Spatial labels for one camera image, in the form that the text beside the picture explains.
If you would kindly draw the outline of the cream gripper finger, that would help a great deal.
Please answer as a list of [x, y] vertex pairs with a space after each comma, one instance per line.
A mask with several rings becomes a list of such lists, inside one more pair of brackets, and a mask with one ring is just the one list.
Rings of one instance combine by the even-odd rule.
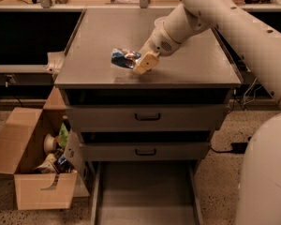
[[154, 68], [159, 63], [158, 52], [147, 52], [133, 68], [133, 71], [138, 74], [143, 74]]
[[140, 49], [139, 49], [139, 54], [141, 56], [144, 56], [145, 54], [147, 54], [150, 51], [150, 46], [147, 44], [144, 44]]

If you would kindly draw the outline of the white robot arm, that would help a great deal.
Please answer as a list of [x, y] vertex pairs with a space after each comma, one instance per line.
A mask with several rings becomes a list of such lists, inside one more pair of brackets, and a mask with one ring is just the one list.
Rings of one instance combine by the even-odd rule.
[[[281, 33], [232, 0], [182, 0], [140, 49], [134, 70], [153, 68], [190, 37], [216, 28], [281, 108]], [[244, 153], [235, 225], [281, 225], [281, 113], [255, 132]]]

